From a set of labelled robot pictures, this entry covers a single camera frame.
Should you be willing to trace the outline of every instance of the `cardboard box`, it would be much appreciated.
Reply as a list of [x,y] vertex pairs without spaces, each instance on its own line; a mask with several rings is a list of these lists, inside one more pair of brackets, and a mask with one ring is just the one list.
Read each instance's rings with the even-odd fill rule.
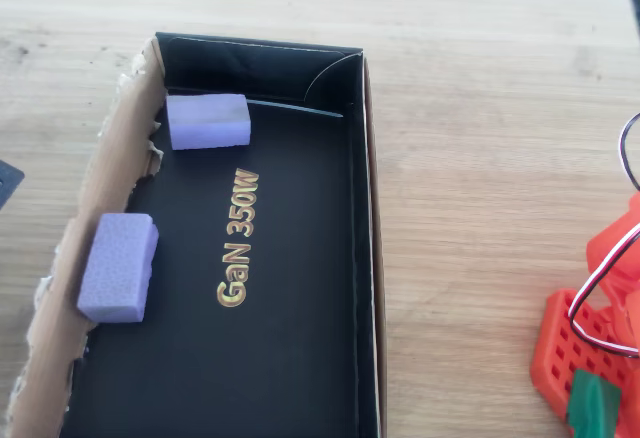
[[[245,94],[251,145],[172,151],[167,90]],[[374,148],[362,50],[150,40],[36,293],[8,436],[56,437],[63,417],[68,437],[385,436]],[[247,172],[259,176],[252,233],[232,239],[229,200]],[[79,280],[100,215],[124,210],[160,231],[147,314],[91,331]],[[238,247],[251,261],[236,280]]]

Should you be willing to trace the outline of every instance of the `wooden surface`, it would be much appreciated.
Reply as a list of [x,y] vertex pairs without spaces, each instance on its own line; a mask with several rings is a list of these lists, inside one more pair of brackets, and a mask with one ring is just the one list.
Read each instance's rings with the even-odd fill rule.
[[0,159],[27,175],[0,212],[0,407],[115,81],[156,30],[364,47],[389,436],[567,436],[528,366],[546,296],[582,283],[633,191],[629,0],[0,0]]

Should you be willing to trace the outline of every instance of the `foam pad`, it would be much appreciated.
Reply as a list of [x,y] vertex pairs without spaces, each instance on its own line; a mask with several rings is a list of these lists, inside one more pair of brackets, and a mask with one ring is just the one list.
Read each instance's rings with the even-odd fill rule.
[[82,279],[80,311],[96,323],[142,321],[157,243],[149,215],[102,215]]
[[251,138],[244,95],[170,95],[167,116],[174,150],[248,145]]

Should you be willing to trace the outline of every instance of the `wire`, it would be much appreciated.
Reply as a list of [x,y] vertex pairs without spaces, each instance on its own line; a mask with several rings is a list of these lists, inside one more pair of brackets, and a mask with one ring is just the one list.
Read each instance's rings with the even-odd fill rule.
[[628,358],[640,358],[638,349],[595,338],[584,331],[582,326],[576,323],[575,318],[578,314],[578,310],[580,310],[580,307],[595,289],[596,285],[607,275],[616,262],[622,258],[622,255],[625,254],[625,252],[636,242],[638,238],[640,238],[640,223],[631,228],[631,230],[629,230],[629,232],[624,235],[622,239],[611,249],[605,259],[602,260],[602,263],[600,263],[600,266],[596,268],[582,288],[580,288],[580,291],[578,291],[571,303],[571,306],[569,307],[569,323],[571,325],[571,329],[579,338],[596,348],[600,348],[601,350],[615,355],[626,356]]
[[640,113],[627,121],[627,124],[622,128],[622,131],[620,132],[620,139],[618,140],[618,153],[620,155],[620,162],[622,163],[624,171],[627,173],[627,176],[631,180],[631,183],[633,183],[633,186],[636,187],[636,190],[640,191],[640,184],[636,180],[635,176],[633,176],[633,172],[631,171],[631,167],[629,166],[629,160],[627,159],[626,150],[627,135],[629,134],[629,130],[638,120],[638,118],[640,118]]
[[[620,132],[620,139],[618,140],[618,152],[620,155],[620,162],[622,163],[622,167],[626,172],[627,176],[633,183],[633,186],[640,191],[640,184],[636,180],[635,176],[633,176],[633,172],[631,171],[631,167],[629,166],[629,160],[627,158],[627,150],[626,150],[626,140],[627,135],[629,134],[629,130],[633,126],[633,124],[640,119],[640,113],[631,117],[629,121],[624,125],[622,131]],[[591,276],[587,279],[580,291],[576,294],[571,302],[571,306],[569,307],[569,324],[571,325],[571,329],[573,332],[578,335],[580,339],[586,341],[590,345],[600,348],[608,353],[613,353],[615,355],[626,356],[628,358],[640,358],[640,351],[637,348],[632,348],[630,346],[620,345],[617,343],[610,343],[608,341],[603,341],[598,338],[595,338],[589,335],[584,328],[576,323],[576,315],[580,310],[580,307],[585,302],[587,297],[591,294],[591,292],[595,289],[595,287],[602,281],[602,279],[609,273],[611,268],[616,264],[616,262],[622,258],[631,245],[633,245],[636,240],[640,238],[640,223],[631,228],[627,232],[626,235],[622,237],[618,243],[609,251],[607,256],[602,260],[600,266],[595,269],[595,271],[591,274]]]

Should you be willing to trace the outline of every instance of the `orange plastic part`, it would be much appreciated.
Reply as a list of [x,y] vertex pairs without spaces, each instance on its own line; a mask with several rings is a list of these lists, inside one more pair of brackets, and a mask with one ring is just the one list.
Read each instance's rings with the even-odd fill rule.
[[[640,401],[637,393],[634,393],[635,388],[632,389],[632,385],[640,386],[640,376],[635,381],[636,375],[632,374],[630,369],[632,360],[598,350],[573,333],[569,325],[568,312],[575,295],[575,290],[563,289],[547,299],[531,363],[531,381],[549,402],[555,414],[564,421],[575,370],[582,369],[600,375],[622,389],[621,410],[624,412],[621,411],[619,415],[616,438],[638,437],[640,434],[630,434],[629,425],[640,422],[636,419],[640,417]],[[584,303],[576,321],[591,336],[617,341],[612,327],[610,307],[595,311]],[[632,399],[625,402],[627,395],[632,396]]]
[[[589,272],[602,263],[611,248],[634,226],[640,223],[640,193],[629,200],[629,211],[605,228],[587,244],[587,266]],[[640,241],[636,242],[615,264],[600,282],[612,305],[613,325],[620,343],[637,348],[627,315],[627,297],[640,291]]]

